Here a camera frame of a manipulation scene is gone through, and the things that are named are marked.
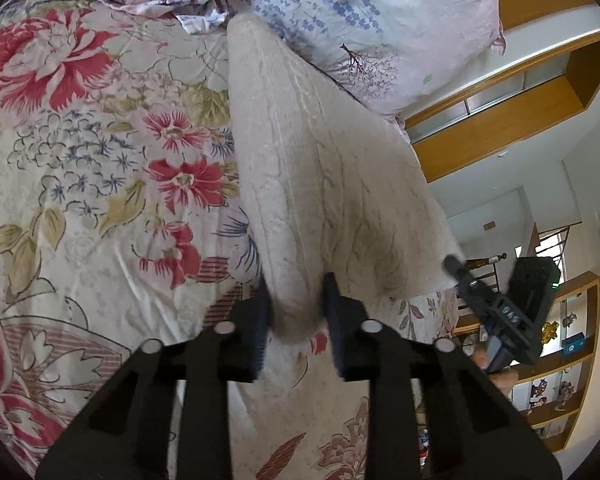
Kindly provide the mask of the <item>person's right hand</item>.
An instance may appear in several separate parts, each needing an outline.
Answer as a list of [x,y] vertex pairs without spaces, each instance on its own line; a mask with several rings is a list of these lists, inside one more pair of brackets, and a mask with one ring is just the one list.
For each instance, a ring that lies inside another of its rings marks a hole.
[[[489,364],[486,350],[484,350],[482,347],[475,348],[471,359],[480,368],[480,370],[486,372],[486,368]],[[488,377],[490,378],[492,384],[498,388],[498,390],[500,390],[504,396],[509,396],[518,382],[518,373],[516,370],[513,370],[510,367],[505,367],[497,373],[489,373]]]

